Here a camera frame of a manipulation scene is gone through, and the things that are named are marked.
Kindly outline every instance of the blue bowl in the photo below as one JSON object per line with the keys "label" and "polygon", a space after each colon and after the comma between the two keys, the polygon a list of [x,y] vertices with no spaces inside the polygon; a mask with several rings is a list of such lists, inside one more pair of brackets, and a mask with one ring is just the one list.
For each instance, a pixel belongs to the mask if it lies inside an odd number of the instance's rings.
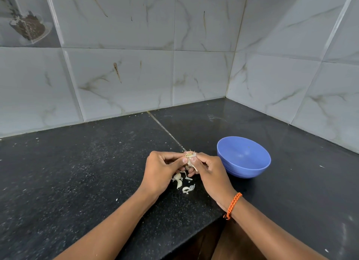
{"label": "blue bowl", "polygon": [[258,176],[271,163],[264,147],[244,137],[222,138],[217,143],[217,155],[229,174],[245,179]]}

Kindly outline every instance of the granite countertop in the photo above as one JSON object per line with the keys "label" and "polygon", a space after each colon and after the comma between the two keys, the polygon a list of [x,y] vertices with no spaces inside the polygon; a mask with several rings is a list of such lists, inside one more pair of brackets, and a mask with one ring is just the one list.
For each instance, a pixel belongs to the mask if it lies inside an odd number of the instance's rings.
{"label": "granite countertop", "polygon": [[[359,258],[359,155],[228,99],[153,111],[186,149],[216,154],[244,136],[272,157],[260,176],[231,177],[265,215],[329,259]],[[183,131],[191,131],[191,136]],[[0,141],[0,259],[52,259],[128,199],[152,150],[182,151],[147,113]],[[161,259],[222,214],[199,176],[171,183],[118,259]]]}

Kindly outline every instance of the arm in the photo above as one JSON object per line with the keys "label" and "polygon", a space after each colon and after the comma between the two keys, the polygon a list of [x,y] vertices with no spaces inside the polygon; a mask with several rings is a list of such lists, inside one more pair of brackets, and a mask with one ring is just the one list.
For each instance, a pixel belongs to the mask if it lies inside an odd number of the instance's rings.
{"label": "arm", "polygon": [[55,260],[113,260],[138,221],[167,188],[173,173],[187,163],[183,153],[151,152],[143,181],[137,191],[103,222],[89,231]]}
{"label": "arm", "polygon": [[[197,158],[191,158],[191,162],[198,169],[208,194],[227,212],[237,192],[221,159],[198,153]],[[243,197],[239,198],[231,215],[268,260],[326,259],[284,231]]]}

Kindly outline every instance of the tiled backsplash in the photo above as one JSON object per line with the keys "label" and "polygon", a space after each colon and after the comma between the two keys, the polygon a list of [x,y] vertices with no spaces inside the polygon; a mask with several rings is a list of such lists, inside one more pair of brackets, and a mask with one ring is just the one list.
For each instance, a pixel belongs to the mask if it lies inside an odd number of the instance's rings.
{"label": "tiled backsplash", "polygon": [[359,153],[359,0],[247,0],[227,97]]}
{"label": "tiled backsplash", "polygon": [[0,137],[225,96],[245,1],[0,0]]}

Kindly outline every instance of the orange bracelet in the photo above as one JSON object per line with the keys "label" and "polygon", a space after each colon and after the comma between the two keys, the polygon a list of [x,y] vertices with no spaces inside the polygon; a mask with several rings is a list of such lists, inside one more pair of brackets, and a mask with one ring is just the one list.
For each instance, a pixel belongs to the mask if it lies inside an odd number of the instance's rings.
{"label": "orange bracelet", "polygon": [[231,219],[230,215],[231,215],[231,212],[232,212],[232,210],[233,210],[233,208],[234,208],[234,205],[237,203],[238,199],[239,199],[241,196],[242,196],[242,193],[240,193],[240,192],[238,192],[238,193],[234,196],[234,198],[233,198],[231,204],[230,204],[229,207],[228,207],[228,211],[227,211],[227,213],[223,216],[223,218],[225,218],[225,217],[227,216],[226,220],[230,220],[230,219]]}

